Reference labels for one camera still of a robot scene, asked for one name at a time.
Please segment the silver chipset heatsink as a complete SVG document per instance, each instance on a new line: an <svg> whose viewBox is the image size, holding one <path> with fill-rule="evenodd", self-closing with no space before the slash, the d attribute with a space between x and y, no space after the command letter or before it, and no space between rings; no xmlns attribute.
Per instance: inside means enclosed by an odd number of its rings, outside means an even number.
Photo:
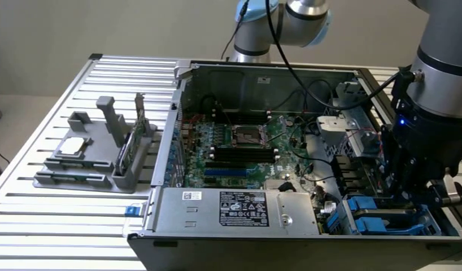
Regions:
<svg viewBox="0 0 462 271"><path fill-rule="evenodd" d="M278 190L280 192L295 191L292 183L287 180L266 180L263 188L266 190Z"/></svg>

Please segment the green graphics card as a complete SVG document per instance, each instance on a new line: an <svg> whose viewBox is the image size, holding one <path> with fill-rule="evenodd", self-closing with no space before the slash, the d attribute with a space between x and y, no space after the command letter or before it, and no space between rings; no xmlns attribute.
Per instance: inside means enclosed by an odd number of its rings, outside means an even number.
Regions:
<svg viewBox="0 0 462 271"><path fill-rule="evenodd" d="M122 171L123 173L127 172L127 170L131 168L134 160L135 160L135 154L136 150L140 144L142 137L147 134L147 128L146 128L146 115L144 115L144 95L142 93L136 94L135 98L135 104L136 104L136 113L138 113L138 119L134 124L134 127L128 133L128 140L126 145L126 153L122 157Z"/></svg>

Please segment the green RAM stick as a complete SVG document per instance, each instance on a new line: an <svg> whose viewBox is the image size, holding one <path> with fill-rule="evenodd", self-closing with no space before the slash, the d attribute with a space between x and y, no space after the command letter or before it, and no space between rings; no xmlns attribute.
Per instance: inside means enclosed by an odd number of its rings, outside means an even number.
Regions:
<svg viewBox="0 0 462 271"><path fill-rule="evenodd" d="M113 165L108 161L81 161L81 160L47 160L47 167L83 167L83 168L111 168Z"/></svg>
<svg viewBox="0 0 462 271"><path fill-rule="evenodd" d="M100 174L89 174L89 175L81 175L81 174L37 174L35 178L39 181L69 181L69 182L89 182L89 181L104 181L105 175Z"/></svg>

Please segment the grey power supply unit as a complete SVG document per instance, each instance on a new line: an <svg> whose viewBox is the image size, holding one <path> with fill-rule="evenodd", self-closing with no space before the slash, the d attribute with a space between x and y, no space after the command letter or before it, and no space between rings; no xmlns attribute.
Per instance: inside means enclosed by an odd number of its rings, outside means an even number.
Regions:
<svg viewBox="0 0 462 271"><path fill-rule="evenodd" d="M147 230L162 237L308 238L319 235L311 197L278 190L164 188Z"/></svg>

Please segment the black expansion slot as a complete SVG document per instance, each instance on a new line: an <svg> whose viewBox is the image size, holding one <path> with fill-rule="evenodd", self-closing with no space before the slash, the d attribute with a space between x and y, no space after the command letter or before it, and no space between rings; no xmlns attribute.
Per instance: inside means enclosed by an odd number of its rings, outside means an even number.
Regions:
<svg viewBox="0 0 462 271"><path fill-rule="evenodd" d="M246 163L240 162L206 162L206 168L214 169L247 169Z"/></svg>

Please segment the grey parts rack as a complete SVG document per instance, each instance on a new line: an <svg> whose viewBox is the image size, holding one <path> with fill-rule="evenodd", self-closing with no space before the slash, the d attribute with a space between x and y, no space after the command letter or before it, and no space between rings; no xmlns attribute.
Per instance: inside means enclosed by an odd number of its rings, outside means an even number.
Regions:
<svg viewBox="0 0 462 271"><path fill-rule="evenodd" d="M147 159L147 152L155 137L156 125L150 123L146 116L147 134L142 137L131 168L123 176L115 175L115 162L120 149L124 145L127 133L134 124L127 123L124 116L115 112L115 99L111 96L101 96L96 101L96 107L104 115L103 121L93 121L87 112L75 111L69 118L69 131L67 132L56 150L47 160L84 160L108 161L111 168L83 168L83 167L47 167L37 174L100 174L105 175L105 180L96 182L69 182L69 181L39 181L33 176L33 187L45 189L65 189L99 191L105 193L132 194L136 191L136 184ZM60 147L67 138L80 137L85 139L84 145L73 155L64 155Z"/></svg>

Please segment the blue disk bay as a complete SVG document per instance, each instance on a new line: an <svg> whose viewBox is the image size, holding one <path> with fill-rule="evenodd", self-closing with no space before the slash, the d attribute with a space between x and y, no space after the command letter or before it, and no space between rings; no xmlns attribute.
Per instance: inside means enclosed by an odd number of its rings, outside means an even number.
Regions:
<svg viewBox="0 0 462 271"><path fill-rule="evenodd" d="M427 206L382 208L370 196L354 196L342 202L347 210L351 235L441 236L441 227Z"/></svg>

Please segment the black RAM slot bank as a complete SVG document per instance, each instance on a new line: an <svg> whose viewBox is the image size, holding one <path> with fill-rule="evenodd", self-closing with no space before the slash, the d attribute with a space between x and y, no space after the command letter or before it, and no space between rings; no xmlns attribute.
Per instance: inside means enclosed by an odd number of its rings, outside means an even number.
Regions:
<svg viewBox="0 0 462 271"><path fill-rule="evenodd" d="M278 149L215 147L210 158L219 162L274 163L282 156Z"/></svg>
<svg viewBox="0 0 462 271"><path fill-rule="evenodd" d="M263 125L270 120L268 115L264 112L230 111L218 111L212 119L216 123L232 125Z"/></svg>

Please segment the black silver disk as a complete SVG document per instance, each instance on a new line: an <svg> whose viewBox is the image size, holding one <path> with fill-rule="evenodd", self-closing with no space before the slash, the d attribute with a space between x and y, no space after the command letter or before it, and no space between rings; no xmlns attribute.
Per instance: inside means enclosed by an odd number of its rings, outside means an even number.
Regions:
<svg viewBox="0 0 462 271"><path fill-rule="evenodd" d="M116 157L116 162L115 162L115 175L116 176L123 176L127 171L127 162L126 162L126 155L127 155L127 148L128 148L128 143L130 143L130 138L131 138L131 133L127 133L126 136L126 141L124 145L120 149L119 155Z"/></svg>

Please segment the metal CPU socket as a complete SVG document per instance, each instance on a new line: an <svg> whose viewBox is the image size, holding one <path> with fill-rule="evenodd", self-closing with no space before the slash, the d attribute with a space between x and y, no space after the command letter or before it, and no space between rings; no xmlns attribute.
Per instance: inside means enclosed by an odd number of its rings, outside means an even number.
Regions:
<svg viewBox="0 0 462 271"><path fill-rule="evenodd" d="M267 127L264 125L234 125L231 143L236 148L266 148Z"/></svg>

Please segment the blue expansion slot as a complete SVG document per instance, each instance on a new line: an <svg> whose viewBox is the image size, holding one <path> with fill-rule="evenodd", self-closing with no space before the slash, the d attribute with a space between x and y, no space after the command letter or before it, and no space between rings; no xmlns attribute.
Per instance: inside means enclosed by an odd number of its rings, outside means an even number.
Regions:
<svg viewBox="0 0 462 271"><path fill-rule="evenodd" d="M230 177L246 177L246 169L206 169L206 176L230 176Z"/></svg>

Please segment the silver drive cage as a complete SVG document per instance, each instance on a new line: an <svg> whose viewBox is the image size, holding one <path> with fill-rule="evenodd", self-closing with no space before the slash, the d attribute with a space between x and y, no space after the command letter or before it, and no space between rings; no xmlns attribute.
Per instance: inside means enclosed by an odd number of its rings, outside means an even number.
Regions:
<svg viewBox="0 0 462 271"><path fill-rule="evenodd" d="M366 108L346 111L327 108L324 115L318 117L318 129L327 157L379 157L379 133Z"/></svg>

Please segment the open black PC case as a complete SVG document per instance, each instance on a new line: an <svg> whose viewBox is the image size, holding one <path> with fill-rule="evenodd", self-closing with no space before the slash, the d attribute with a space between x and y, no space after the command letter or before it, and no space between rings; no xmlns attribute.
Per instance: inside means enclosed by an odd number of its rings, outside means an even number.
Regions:
<svg viewBox="0 0 462 271"><path fill-rule="evenodd" d="M362 67L182 61L176 65L174 93L155 164L150 198L142 207L143 224L127 240L150 271L413 271L439 261L462 261L462 206L434 207L397 200L385 176L382 128L394 122L390 100L378 94L366 108L379 133L379 157L363 158L370 178L366 195L342 195L318 129L324 110L369 97L378 87ZM306 137L314 169L291 181L295 193L311 197L319 235L308 238L162 237L147 230L151 204L164 188L174 139L183 117L212 109L230 112L292 112L314 118ZM441 227L441 236L351 235L346 205L354 196L370 196L385 208L427 206Z"/></svg>

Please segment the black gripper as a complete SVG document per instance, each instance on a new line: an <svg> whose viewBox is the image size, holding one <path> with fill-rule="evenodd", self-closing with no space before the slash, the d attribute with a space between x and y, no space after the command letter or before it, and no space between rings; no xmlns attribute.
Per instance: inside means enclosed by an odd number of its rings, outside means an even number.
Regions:
<svg viewBox="0 0 462 271"><path fill-rule="evenodd" d="M462 119L397 110L393 126L383 128L383 151L394 199L462 206L462 186L453 180L462 161Z"/></svg>

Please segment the green motherboard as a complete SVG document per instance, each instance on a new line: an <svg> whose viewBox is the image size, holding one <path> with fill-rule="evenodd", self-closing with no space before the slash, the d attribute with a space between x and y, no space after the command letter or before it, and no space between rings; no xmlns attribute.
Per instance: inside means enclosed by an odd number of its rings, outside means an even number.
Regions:
<svg viewBox="0 0 462 271"><path fill-rule="evenodd" d="M264 112L268 115L267 147L278 149L280 158L274 163L246 163L247 176L206 176L206 162L215 147L232 147L232 124L212 119L218 109L208 113L191 112L183 117L171 146L164 185L176 188L263 189L266 180L300 181L314 169L315 159L308 154L306 137L315 119L292 112Z"/></svg>

